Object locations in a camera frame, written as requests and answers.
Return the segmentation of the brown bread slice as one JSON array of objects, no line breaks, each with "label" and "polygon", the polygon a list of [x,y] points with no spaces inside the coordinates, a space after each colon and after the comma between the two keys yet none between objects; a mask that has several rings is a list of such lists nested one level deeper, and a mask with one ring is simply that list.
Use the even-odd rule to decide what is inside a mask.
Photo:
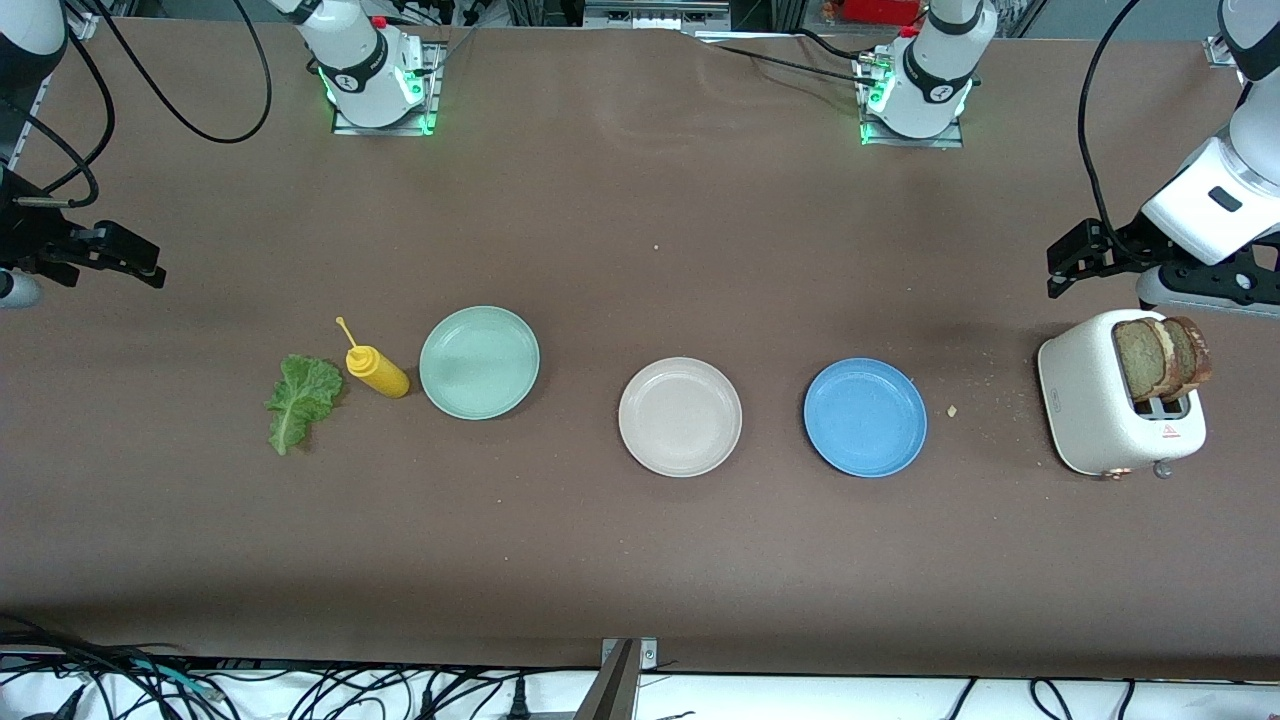
[{"label": "brown bread slice", "polygon": [[1123,377],[1133,402],[1171,396],[1180,380],[1172,337],[1164,322],[1140,318],[1112,328]]},{"label": "brown bread slice", "polygon": [[1178,378],[1161,400],[1174,401],[1188,396],[1207,382],[1213,373],[1212,360],[1202,329],[1188,316],[1169,316],[1164,328],[1170,334]]}]

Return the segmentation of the yellow mustard squeeze bottle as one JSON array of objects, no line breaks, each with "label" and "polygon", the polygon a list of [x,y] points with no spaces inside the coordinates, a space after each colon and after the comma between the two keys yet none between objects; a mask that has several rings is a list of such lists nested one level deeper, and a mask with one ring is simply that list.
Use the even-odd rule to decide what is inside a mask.
[{"label": "yellow mustard squeeze bottle", "polygon": [[349,342],[346,369],[352,377],[388,398],[402,398],[410,392],[410,378],[399,366],[371,345],[357,342],[343,316],[337,316],[335,324]]}]

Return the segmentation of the blue plate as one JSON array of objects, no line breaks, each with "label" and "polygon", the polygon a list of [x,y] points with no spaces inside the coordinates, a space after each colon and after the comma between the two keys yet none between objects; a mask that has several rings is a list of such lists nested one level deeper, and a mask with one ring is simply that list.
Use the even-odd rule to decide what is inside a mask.
[{"label": "blue plate", "polygon": [[815,374],[803,400],[812,447],[850,477],[884,478],[910,466],[924,447],[922,393],[896,366],[846,357]]}]

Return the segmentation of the pale green plate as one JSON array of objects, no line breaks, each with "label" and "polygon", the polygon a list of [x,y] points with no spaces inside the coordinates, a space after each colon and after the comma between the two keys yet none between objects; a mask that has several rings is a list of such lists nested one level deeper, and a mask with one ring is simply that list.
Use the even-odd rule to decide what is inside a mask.
[{"label": "pale green plate", "polygon": [[419,379],[444,414],[481,421],[518,406],[535,386],[540,365],[530,324],[508,309],[481,305],[435,324],[420,352]]}]

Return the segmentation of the beige plate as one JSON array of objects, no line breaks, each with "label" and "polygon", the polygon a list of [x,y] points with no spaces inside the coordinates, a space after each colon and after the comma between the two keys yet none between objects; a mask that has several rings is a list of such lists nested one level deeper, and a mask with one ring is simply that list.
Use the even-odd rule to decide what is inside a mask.
[{"label": "beige plate", "polygon": [[617,423],[623,446],[662,477],[694,478],[721,466],[742,433],[742,404],[731,379],[694,357],[664,357],[625,386]]}]

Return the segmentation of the white toaster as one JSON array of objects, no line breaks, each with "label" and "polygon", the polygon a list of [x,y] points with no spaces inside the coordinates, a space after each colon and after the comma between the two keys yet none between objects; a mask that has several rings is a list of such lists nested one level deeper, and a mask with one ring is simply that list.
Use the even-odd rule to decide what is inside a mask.
[{"label": "white toaster", "polygon": [[1071,470],[1117,477],[1188,457],[1207,438],[1197,392],[1162,404],[1135,401],[1114,337],[1124,322],[1162,320],[1151,311],[1102,313],[1044,341],[1037,372],[1053,446]]}]

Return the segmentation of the green lettuce leaf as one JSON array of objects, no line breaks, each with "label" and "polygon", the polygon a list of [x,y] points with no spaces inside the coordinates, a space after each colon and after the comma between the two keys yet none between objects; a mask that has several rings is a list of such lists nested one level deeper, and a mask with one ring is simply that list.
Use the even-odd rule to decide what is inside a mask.
[{"label": "green lettuce leaf", "polygon": [[344,379],[326,359],[301,354],[285,356],[280,370],[265,407],[271,413],[269,445],[285,456],[307,438],[314,423],[330,416]]}]

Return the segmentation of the red box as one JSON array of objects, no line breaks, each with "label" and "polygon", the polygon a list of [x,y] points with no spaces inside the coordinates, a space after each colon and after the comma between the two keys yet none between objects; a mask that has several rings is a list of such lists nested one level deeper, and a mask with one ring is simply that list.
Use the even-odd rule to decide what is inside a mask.
[{"label": "red box", "polygon": [[910,26],[925,0],[838,0],[840,17],[868,26]]}]

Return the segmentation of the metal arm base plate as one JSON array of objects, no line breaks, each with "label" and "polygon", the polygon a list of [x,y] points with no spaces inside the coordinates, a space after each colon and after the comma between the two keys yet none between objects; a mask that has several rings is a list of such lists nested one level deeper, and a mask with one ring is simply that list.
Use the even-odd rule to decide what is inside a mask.
[{"label": "metal arm base plate", "polygon": [[856,91],[861,142],[900,147],[959,149],[963,146],[960,113],[966,90],[957,100],[928,104],[909,100],[906,81],[895,73],[893,58],[861,53],[851,61],[854,76],[865,83]]},{"label": "metal arm base plate", "polygon": [[445,44],[404,35],[366,78],[321,70],[333,106],[332,131],[348,136],[419,137],[435,132],[444,83]]}]

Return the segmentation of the grey metal rail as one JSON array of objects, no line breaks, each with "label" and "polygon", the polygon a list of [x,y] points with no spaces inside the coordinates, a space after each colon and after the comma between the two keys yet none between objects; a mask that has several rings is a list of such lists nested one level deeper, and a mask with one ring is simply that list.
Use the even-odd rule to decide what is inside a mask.
[{"label": "grey metal rail", "polygon": [[730,0],[584,0],[586,29],[730,32]]}]

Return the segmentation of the metal table edge bracket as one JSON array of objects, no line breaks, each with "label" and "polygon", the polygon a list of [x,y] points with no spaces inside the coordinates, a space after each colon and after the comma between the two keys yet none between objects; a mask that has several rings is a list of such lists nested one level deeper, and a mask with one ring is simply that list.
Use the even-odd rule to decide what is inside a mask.
[{"label": "metal table edge bracket", "polygon": [[640,674],[657,664],[654,637],[604,639],[602,667],[573,720],[635,720]]}]

